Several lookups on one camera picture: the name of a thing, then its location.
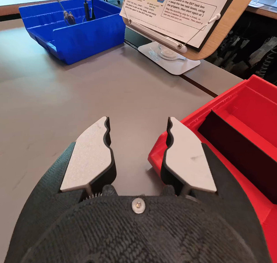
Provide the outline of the blue plastic bin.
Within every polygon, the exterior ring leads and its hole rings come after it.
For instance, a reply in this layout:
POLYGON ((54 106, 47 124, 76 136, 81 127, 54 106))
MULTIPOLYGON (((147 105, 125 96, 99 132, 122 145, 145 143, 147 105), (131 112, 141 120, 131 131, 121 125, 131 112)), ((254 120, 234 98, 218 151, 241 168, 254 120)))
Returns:
POLYGON ((61 5, 75 18, 67 25, 58 2, 19 7, 25 28, 49 53, 70 65, 124 42, 126 25, 121 8, 93 0, 95 20, 85 21, 84 0, 63 0, 61 5))

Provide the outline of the wooden document stand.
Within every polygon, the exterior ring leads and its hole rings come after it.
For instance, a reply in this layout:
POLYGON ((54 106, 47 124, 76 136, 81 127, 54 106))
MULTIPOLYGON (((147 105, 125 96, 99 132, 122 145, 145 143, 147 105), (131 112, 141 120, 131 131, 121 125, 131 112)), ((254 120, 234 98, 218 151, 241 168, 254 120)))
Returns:
POLYGON ((228 0, 221 14, 217 14, 208 22, 213 23, 213 26, 199 49, 190 46, 188 43, 179 42, 176 39, 158 33, 138 23, 131 22, 124 17, 122 18, 126 26, 142 33, 157 43, 166 46, 190 60, 201 60, 209 57, 219 47, 250 2, 251 0, 228 0))

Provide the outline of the black bin divider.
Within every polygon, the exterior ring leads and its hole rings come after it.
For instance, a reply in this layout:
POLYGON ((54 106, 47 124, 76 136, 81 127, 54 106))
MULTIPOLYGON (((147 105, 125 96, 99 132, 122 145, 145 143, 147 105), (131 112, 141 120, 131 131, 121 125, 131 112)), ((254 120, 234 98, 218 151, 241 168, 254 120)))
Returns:
POLYGON ((273 204, 277 203, 277 163, 273 158, 214 111, 198 132, 273 204))

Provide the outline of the red plastic bin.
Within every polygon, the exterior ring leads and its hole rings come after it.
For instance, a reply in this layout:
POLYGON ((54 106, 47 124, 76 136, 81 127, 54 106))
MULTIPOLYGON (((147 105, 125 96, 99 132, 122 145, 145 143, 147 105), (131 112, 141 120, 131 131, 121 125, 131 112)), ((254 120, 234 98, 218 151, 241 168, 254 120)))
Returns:
MULTIPOLYGON (((276 204, 198 132, 211 111, 276 161, 276 86, 252 75, 180 121, 202 142, 217 192, 166 185, 152 246, 169 262, 276 262, 276 204)), ((160 178, 166 138, 148 155, 160 178)))

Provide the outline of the pile of black gear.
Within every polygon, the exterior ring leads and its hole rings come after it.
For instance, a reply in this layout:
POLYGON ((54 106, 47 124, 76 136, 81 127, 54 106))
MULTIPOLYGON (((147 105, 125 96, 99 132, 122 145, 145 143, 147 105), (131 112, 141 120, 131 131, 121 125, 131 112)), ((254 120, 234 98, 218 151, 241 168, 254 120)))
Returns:
POLYGON ((241 79, 252 75, 277 85, 277 20, 245 11, 205 59, 241 79))

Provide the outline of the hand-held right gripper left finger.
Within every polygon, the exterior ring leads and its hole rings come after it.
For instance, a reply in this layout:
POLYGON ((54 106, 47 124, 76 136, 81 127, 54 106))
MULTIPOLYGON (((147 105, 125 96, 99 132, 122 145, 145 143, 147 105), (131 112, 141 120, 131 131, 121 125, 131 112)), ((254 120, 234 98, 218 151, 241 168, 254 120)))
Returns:
POLYGON ((87 198, 95 198, 113 183, 117 171, 110 130, 110 119, 103 116, 77 138, 60 186, 62 193, 84 190, 87 198))

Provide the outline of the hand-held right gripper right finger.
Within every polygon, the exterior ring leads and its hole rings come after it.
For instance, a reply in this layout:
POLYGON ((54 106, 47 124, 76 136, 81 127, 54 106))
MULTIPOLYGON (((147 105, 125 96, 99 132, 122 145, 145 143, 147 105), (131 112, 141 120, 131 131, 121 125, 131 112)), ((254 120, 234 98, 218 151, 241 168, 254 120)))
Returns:
POLYGON ((202 142, 175 117, 167 123, 166 149, 161 164, 161 180, 174 188, 176 196, 192 190, 217 192, 202 142))

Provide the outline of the white instruction sheet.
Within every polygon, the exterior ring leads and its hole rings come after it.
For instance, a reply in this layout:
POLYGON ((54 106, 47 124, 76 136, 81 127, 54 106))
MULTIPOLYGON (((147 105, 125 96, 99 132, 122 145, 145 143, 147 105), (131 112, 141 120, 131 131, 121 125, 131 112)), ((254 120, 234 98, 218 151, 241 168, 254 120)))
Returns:
POLYGON ((124 0, 120 16, 199 49, 228 0, 124 0))

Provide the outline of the white stand base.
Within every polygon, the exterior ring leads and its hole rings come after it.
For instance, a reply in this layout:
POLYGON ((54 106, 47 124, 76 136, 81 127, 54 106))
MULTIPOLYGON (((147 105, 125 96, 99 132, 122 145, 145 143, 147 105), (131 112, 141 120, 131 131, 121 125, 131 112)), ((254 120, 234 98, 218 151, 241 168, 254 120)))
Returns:
POLYGON ((138 51, 172 75, 184 74, 201 63, 200 60, 187 59, 157 42, 142 45, 138 51))

